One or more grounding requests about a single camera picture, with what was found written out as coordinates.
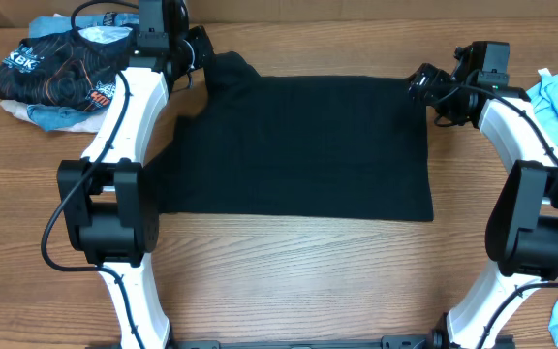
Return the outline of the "black t-shirt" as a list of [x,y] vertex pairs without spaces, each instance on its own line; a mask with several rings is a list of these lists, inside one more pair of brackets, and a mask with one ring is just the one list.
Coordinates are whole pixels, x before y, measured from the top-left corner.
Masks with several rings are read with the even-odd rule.
[[425,107],[403,79],[206,67],[208,101],[147,165],[163,213],[433,219]]

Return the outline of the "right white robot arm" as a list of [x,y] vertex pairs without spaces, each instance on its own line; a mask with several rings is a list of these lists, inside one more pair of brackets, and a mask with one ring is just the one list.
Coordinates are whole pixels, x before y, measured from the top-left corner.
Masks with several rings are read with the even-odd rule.
[[422,345],[511,348],[500,330],[537,290],[558,288],[558,147],[519,88],[481,87],[475,74],[456,81],[427,63],[409,82],[410,96],[441,116],[457,125],[473,122],[508,173],[485,229],[489,261]]

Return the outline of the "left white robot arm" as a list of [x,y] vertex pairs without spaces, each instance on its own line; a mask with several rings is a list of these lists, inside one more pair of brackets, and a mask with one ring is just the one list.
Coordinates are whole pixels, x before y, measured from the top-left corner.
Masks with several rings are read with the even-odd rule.
[[175,50],[136,49],[115,78],[112,102],[92,143],[78,160],[57,171],[61,204],[72,247],[84,254],[80,271],[104,280],[121,330],[120,348],[173,348],[152,268],[159,235],[155,195],[144,171],[146,151],[170,85],[212,57],[201,26],[176,38]]

